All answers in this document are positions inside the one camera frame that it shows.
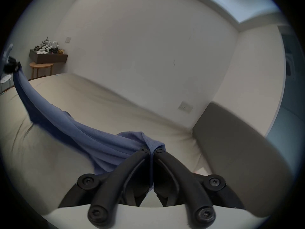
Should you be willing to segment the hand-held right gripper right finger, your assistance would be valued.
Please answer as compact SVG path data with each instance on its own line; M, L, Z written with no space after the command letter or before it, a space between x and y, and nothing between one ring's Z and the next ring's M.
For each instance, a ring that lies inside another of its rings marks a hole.
M164 148L153 153L154 192L164 207L185 205L190 227L209 227L216 219L213 206L245 210L226 180L216 174L192 173Z

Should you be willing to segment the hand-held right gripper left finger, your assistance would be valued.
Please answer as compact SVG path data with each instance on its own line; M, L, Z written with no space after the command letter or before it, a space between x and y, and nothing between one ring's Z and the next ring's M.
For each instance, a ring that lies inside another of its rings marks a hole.
M112 172L81 175L58 208L89 204L89 222L95 227L112 227L118 204L140 206L149 192L150 161L150 150L143 146Z

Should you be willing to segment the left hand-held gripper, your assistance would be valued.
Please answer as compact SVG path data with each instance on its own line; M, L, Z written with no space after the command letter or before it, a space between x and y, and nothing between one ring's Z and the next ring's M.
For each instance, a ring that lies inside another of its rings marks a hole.
M7 59L4 65L4 72L17 72L21 68L20 62L17 62L16 59L9 57L12 48L13 48L13 44L10 44L3 53L3 59Z

